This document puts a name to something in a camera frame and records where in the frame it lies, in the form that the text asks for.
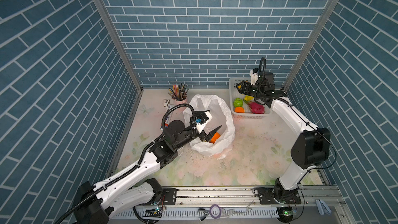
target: white plastic bag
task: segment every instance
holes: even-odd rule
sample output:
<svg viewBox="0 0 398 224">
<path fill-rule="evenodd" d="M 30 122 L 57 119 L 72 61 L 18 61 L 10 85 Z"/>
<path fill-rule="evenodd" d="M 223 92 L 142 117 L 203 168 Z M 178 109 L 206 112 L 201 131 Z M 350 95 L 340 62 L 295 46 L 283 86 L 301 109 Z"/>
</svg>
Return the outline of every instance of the white plastic bag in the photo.
<svg viewBox="0 0 398 224">
<path fill-rule="evenodd" d="M 215 144 L 202 142 L 199 138 L 196 138 L 189 143 L 191 148 L 206 157 L 215 155 L 215 157 L 219 159 L 225 158 L 226 154 L 231 151 L 232 141 L 234 141 L 235 138 L 235 126 L 228 105 L 217 95 L 195 95 L 189 104 L 195 111 L 210 110 L 212 119 L 206 124 L 204 129 L 206 134 L 222 125 L 217 131 L 221 134 L 221 137 L 217 139 Z M 184 110 L 184 121 L 186 126 L 190 125 L 189 118 L 191 117 L 191 110 L 186 108 Z"/>
</svg>

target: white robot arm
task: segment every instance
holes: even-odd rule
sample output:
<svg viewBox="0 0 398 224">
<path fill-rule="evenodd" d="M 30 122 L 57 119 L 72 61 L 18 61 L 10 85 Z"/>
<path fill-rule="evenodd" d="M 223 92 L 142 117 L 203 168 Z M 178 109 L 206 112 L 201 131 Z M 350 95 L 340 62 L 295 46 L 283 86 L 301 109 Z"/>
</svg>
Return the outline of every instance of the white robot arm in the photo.
<svg viewBox="0 0 398 224">
<path fill-rule="evenodd" d="M 179 107 L 191 109 L 191 125 L 185 127 L 182 121 L 175 120 L 166 128 L 167 116 Z M 211 119 L 209 111 L 195 111 L 189 104 L 180 104 L 168 110 L 162 118 L 163 133 L 144 148 L 140 159 L 94 185 L 83 183 L 76 192 L 73 207 L 55 224 L 60 224 L 71 213 L 74 213 L 78 224 L 106 224 L 123 210 L 143 203 L 158 203 L 163 189 L 156 179 L 148 179 L 142 185 L 132 187 L 173 161 L 178 156 L 178 150 L 195 138 L 209 142 L 221 127 L 206 134 L 203 128 Z"/>
<path fill-rule="evenodd" d="M 275 90 L 272 72 L 266 71 L 263 57 L 259 68 L 250 71 L 251 82 L 241 82 L 236 89 L 241 94 L 250 95 L 262 105 L 276 112 L 296 134 L 296 142 L 291 149 L 292 162 L 284 174 L 276 179 L 274 197 L 278 202 L 286 202 L 295 195 L 300 181 L 311 169 L 316 168 L 329 157 L 330 132 L 319 128 L 294 107 L 285 92 Z"/>
</svg>

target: brick-pattern wallpaper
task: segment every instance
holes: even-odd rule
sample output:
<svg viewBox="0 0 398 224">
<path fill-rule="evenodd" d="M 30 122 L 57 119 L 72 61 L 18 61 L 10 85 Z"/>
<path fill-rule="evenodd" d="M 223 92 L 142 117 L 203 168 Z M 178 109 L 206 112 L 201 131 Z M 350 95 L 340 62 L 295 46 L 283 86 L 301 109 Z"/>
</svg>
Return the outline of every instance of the brick-pattern wallpaper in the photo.
<svg viewBox="0 0 398 224">
<path fill-rule="evenodd" d="M 333 133 L 328 175 L 357 223 L 398 222 L 397 12 L 398 0 L 340 0 L 289 88 Z"/>
<path fill-rule="evenodd" d="M 92 0 L 0 0 L 0 223 L 104 178 L 136 90 Z"/>
<path fill-rule="evenodd" d="M 285 81 L 327 0 L 103 0 L 145 87 L 226 87 L 266 56 Z"/>
</svg>

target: white basket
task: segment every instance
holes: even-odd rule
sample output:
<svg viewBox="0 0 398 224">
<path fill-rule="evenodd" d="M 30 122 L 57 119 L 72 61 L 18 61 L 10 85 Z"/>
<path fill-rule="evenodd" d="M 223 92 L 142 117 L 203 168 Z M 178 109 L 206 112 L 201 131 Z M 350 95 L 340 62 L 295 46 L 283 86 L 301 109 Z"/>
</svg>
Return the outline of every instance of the white basket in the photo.
<svg viewBox="0 0 398 224">
<path fill-rule="evenodd" d="M 250 82 L 250 78 L 244 78 L 244 77 L 239 77 L 239 78 L 230 78 L 229 79 L 229 101 L 230 101 L 230 107 L 231 107 L 231 112 L 236 118 L 264 118 L 266 114 L 269 114 L 271 112 L 271 109 L 267 106 L 264 105 L 264 114 L 258 114 L 258 113 L 246 113 L 246 112 L 251 112 L 249 106 L 243 102 L 243 109 L 245 109 L 245 113 L 240 113 L 240 112 L 235 112 L 234 108 L 234 99 L 236 98 L 241 98 L 243 99 L 246 95 L 241 94 L 238 92 L 236 89 L 236 85 L 241 83 L 241 82 Z"/>
</svg>

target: orange fruit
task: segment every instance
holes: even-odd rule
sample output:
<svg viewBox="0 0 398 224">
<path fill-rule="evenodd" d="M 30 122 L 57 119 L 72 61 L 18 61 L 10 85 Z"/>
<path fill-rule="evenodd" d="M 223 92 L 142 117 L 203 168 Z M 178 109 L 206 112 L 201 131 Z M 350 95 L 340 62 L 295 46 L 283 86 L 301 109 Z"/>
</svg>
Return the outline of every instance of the orange fruit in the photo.
<svg viewBox="0 0 398 224">
<path fill-rule="evenodd" d="M 219 137 L 221 137 L 221 135 L 216 132 L 216 134 L 214 134 L 214 136 L 211 138 L 210 142 L 214 144 Z"/>
<path fill-rule="evenodd" d="M 235 107 L 235 112 L 245 113 L 245 109 L 243 107 Z"/>
</svg>

